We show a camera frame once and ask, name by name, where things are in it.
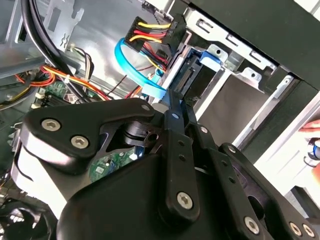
metal rivet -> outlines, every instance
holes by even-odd
[[[232,153],[236,153],[236,150],[234,149],[234,147],[233,146],[228,146],[228,149],[230,150],[230,152],[232,152]]]
[[[298,235],[298,236],[302,236],[302,232],[301,232],[301,230],[298,228],[298,226],[297,225],[295,225],[293,222],[290,222],[290,227],[291,227],[291,229],[292,229],[292,231],[296,234],[296,235]]]
[[[41,126],[45,130],[50,131],[50,132],[58,131],[61,128],[60,123],[54,119],[43,120],[41,123]]]
[[[205,134],[208,133],[208,129],[206,129],[204,126],[200,127],[201,131],[204,132]]]
[[[181,207],[183,207],[184,209],[190,210],[194,205],[191,197],[183,191],[178,193],[176,199],[178,203],[181,205]]]
[[[172,113],[172,116],[175,118],[175,119],[179,119],[179,116],[175,113]]]
[[[84,136],[74,136],[71,138],[71,144],[77,149],[85,149],[89,146],[89,141]]]
[[[314,238],[314,237],[316,236],[315,233],[311,230],[310,227],[308,227],[308,226],[305,225],[305,224],[302,224],[302,226],[303,226],[305,232],[306,232],[310,237]]]
[[[260,233],[258,224],[251,217],[246,216],[244,218],[244,223],[253,234],[258,235]]]
[[[141,105],[144,110],[150,111],[150,108],[147,105]]]

black connector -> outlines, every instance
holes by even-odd
[[[141,51],[142,47],[145,44],[145,40],[143,39],[136,39],[134,41],[129,41],[134,35],[134,31],[137,29],[138,23],[144,23],[147,24],[146,21],[144,21],[141,17],[136,17],[135,20],[133,21],[130,30],[128,31],[127,35],[124,38],[124,42],[127,46],[132,48],[133,50],[137,51],[138,53]]]
[[[182,14],[176,14],[165,37],[162,39],[162,44],[169,46],[172,56],[177,52],[186,31],[187,23],[184,16]]]
[[[168,58],[168,55],[166,54],[166,52],[161,50],[161,49],[158,49],[155,54],[157,56],[159,56],[160,58],[163,58],[163,59],[167,59]]]

yellow wire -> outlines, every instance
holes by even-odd
[[[158,24],[146,24],[143,22],[138,23],[139,26],[148,28],[148,29],[168,29],[171,26],[171,23],[169,24],[164,24],[164,25],[158,25]]]
[[[157,69],[159,69],[159,70],[161,70],[162,72],[164,72],[164,70],[163,70],[161,67],[159,67],[157,64],[155,64],[147,55],[144,55],[144,56],[146,57],[146,59],[149,60],[149,62],[150,62],[153,66],[155,66]]]
[[[29,87],[27,87],[25,90],[23,90],[22,92],[20,92],[18,95],[16,95],[14,98],[12,98],[11,100],[10,100],[10,102],[13,102],[13,101],[15,101],[15,100],[17,100],[18,98],[20,98],[23,94],[25,94],[28,90],[29,90],[29,88],[30,88],[30,86]]]
[[[47,70],[48,72],[50,72],[50,73],[53,73],[53,74],[55,74],[55,75],[58,75],[59,77],[62,77],[62,78],[66,78],[66,75],[65,74],[61,74],[60,72],[57,72],[57,71],[55,71],[54,69],[51,69],[51,68],[48,68],[47,66],[44,66],[43,67],[45,70]],[[70,81],[73,81],[73,82],[75,82],[75,83],[77,83],[77,84],[80,84],[80,85],[82,85],[82,86],[85,86],[86,88],[88,88],[88,89],[90,89],[91,91],[93,91],[93,92],[96,92],[90,85],[88,85],[88,84],[85,84],[84,82],[82,82],[82,81],[79,81],[79,80],[77,80],[76,78],[74,78],[74,77],[69,77],[69,80]],[[100,94],[98,93],[97,94],[102,100],[106,100],[105,98],[103,98],[102,96],[100,96]]]
[[[130,38],[130,42],[132,42],[132,41],[134,41],[134,40],[136,40],[136,39],[148,39],[148,40],[151,40],[151,41],[154,41],[154,42],[156,42],[156,43],[162,43],[162,40],[160,40],[160,39],[156,39],[156,38],[154,38],[154,37],[151,37],[151,36],[144,36],[144,35],[135,35],[135,36],[133,36],[132,38]]]

finger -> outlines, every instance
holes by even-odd
[[[320,138],[320,128],[302,128],[299,133],[306,139]]]
[[[304,129],[316,129],[320,128],[320,120],[312,121],[304,125]]]

green circuit board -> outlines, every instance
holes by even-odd
[[[134,148],[121,153],[112,153],[108,156],[95,160],[89,169],[89,177],[91,182],[95,182],[119,168],[131,163],[133,160],[130,158],[135,153]]]

